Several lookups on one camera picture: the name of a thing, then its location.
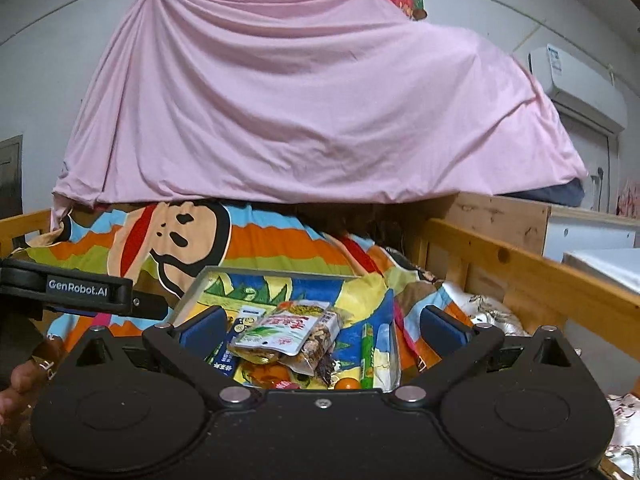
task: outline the dark door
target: dark door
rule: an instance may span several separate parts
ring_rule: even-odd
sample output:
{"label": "dark door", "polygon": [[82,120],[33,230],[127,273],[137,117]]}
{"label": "dark door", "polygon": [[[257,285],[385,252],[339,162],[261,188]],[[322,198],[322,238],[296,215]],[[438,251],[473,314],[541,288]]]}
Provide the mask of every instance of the dark door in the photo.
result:
{"label": "dark door", "polygon": [[22,214],[22,136],[0,141],[0,219]]}

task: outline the air conditioner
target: air conditioner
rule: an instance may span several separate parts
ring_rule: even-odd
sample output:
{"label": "air conditioner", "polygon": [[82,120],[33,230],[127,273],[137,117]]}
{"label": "air conditioner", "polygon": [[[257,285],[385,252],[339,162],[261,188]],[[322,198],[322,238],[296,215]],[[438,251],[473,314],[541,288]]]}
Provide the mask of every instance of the air conditioner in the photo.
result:
{"label": "air conditioner", "polygon": [[603,134],[626,129],[623,95],[575,57],[548,44],[529,54],[529,69],[558,111]]}

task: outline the cartoon character print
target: cartoon character print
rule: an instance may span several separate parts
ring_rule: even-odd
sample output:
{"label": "cartoon character print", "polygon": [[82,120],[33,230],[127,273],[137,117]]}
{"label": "cartoon character print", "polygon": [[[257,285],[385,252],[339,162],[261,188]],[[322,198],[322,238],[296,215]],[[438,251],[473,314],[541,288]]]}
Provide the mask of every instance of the cartoon character print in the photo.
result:
{"label": "cartoon character print", "polygon": [[150,256],[162,286],[181,298],[205,266],[222,262],[230,234],[229,213],[220,202],[148,205],[129,213],[116,233],[108,271],[136,282]]}

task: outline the metal screw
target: metal screw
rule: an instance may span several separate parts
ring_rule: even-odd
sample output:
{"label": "metal screw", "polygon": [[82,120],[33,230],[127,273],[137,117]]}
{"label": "metal screw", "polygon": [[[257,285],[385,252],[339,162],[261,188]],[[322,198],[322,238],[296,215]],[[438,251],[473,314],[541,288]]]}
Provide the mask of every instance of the metal screw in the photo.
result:
{"label": "metal screw", "polygon": [[398,399],[404,400],[404,402],[418,402],[427,396],[427,392],[425,392],[420,386],[411,385],[400,386],[394,394]]}
{"label": "metal screw", "polygon": [[229,404],[239,404],[251,398],[251,392],[242,386],[228,386],[220,391],[220,399]]}
{"label": "metal screw", "polygon": [[326,410],[331,405],[331,401],[329,399],[318,399],[314,404],[321,410]]}

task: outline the hand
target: hand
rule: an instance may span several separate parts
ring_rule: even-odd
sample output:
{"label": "hand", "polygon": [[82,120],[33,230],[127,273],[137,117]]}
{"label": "hand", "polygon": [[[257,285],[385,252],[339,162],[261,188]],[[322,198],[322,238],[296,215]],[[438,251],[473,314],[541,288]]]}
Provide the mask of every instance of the hand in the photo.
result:
{"label": "hand", "polygon": [[[57,367],[65,354],[63,341],[59,337],[45,339],[33,354]],[[46,382],[47,372],[33,359],[15,367],[11,386],[0,392],[0,425],[9,423],[13,416],[20,415],[34,403]]]}

